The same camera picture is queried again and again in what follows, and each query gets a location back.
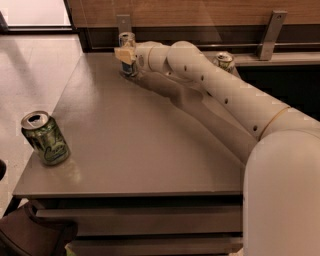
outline aluminum can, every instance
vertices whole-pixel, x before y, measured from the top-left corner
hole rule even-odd
[[[217,53],[213,59],[213,64],[229,73],[233,72],[235,66],[233,56],[228,52]]]
[[[35,111],[21,120],[21,132],[41,161],[56,165],[68,158],[70,151],[53,117],[47,112]]]
[[[131,32],[123,32],[119,35],[119,46],[134,49],[136,47],[136,36]],[[121,71],[126,76],[136,76],[138,74],[137,65],[133,62],[131,65],[122,62]]]

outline table drawer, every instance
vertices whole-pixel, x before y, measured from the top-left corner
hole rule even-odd
[[[74,220],[79,236],[242,232],[242,206],[43,209],[37,216]]]

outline can lid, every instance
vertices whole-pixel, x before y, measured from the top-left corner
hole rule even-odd
[[[49,115],[45,111],[34,111],[26,115],[21,120],[21,126],[26,130],[34,130],[44,126],[49,120]]]
[[[227,52],[219,52],[215,56],[219,61],[224,61],[224,62],[231,62],[233,61],[233,57],[231,54]]]

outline green soda can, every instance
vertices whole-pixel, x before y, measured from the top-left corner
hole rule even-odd
[[[70,151],[53,117],[47,112],[35,111],[21,120],[21,132],[41,161],[56,165],[68,158]]]

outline glass window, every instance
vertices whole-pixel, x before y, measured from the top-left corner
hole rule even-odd
[[[0,0],[8,26],[70,26],[63,0]]]

